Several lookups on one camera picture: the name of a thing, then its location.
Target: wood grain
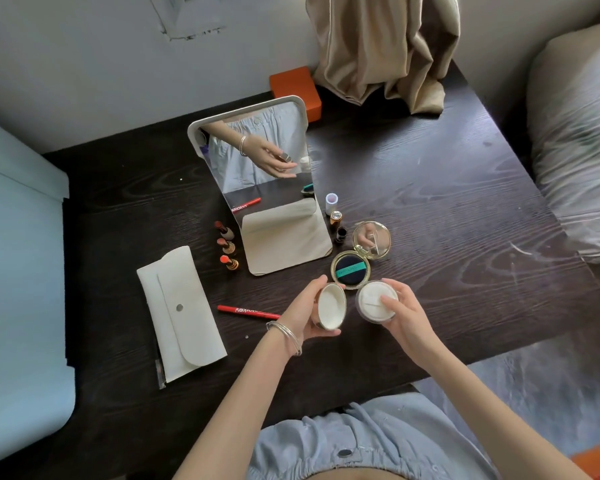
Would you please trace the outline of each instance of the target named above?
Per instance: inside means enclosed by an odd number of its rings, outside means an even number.
[[[391,229],[391,253],[373,263],[372,278],[410,284],[466,363],[600,319],[597,282],[455,66],[444,85],[439,118],[410,117],[381,92],[356,107],[320,90],[323,117],[308,131],[319,202],[336,192],[346,227],[374,219]],[[209,114],[48,155],[71,184],[66,292],[77,407],[60,432],[0,462],[0,478],[167,478],[240,373],[264,323],[219,314],[228,356],[158,389],[137,268],[188,245],[212,308],[274,313],[328,274],[330,257],[258,278],[246,266],[229,273],[219,265],[213,222],[232,216],[186,135],[189,122]],[[400,390],[424,375],[350,299],[342,335],[308,342],[290,362],[266,424]]]

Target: bracelet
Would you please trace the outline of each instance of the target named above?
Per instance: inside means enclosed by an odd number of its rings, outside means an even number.
[[[242,138],[240,138],[240,146],[238,147],[238,151],[240,152],[240,154],[243,157],[247,156],[247,153],[242,151],[242,147],[244,145],[244,140],[246,140],[246,139],[247,139],[247,135],[244,135]]]
[[[298,342],[297,337],[291,330],[289,330],[286,326],[282,325],[282,323],[278,323],[275,321],[267,322],[267,330],[271,330],[271,327],[275,327],[278,330],[280,330],[284,335],[287,336],[287,338],[289,338],[294,343],[297,351],[294,354],[296,357],[300,357],[300,355],[302,355],[302,347],[300,346],[300,342]]]

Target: pillow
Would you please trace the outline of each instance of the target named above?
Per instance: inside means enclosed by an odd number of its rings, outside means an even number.
[[[600,25],[547,44],[527,110],[536,184],[576,250],[600,262]]]

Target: red pencil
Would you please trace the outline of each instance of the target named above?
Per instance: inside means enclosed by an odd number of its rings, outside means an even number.
[[[231,211],[233,213],[238,212],[238,210],[242,210],[242,209],[246,209],[248,206],[253,205],[255,203],[258,203],[259,201],[261,201],[262,199],[260,197],[255,198],[253,200],[248,201],[247,203],[243,203],[242,205],[239,205],[238,207],[234,207],[231,209]]]
[[[266,318],[267,320],[277,320],[280,315],[275,313],[257,312],[256,310],[247,310],[246,308],[236,308],[235,306],[218,305],[219,312],[235,313],[237,315],[248,315],[250,317]]]

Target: hand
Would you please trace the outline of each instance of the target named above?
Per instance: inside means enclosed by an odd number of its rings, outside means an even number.
[[[429,319],[411,288],[395,280],[383,278],[383,281],[398,292],[399,298],[380,297],[384,306],[395,312],[393,318],[383,325],[398,341],[405,354],[427,370],[432,355],[445,346],[431,328]]]
[[[266,171],[273,177],[295,178],[295,173],[287,171],[295,168],[297,163],[286,163],[279,158],[283,151],[275,144],[267,141],[256,134],[250,134],[242,144],[242,152],[245,153],[256,167]]]
[[[305,340],[314,337],[337,337],[340,334],[340,329],[324,330],[310,319],[311,315],[318,313],[318,304],[315,302],[316,296],[326,285],[327,277],[324,274],[320,278],[311,281],[278,319],[279,323],[285,325],[295,334],[300,345]]]

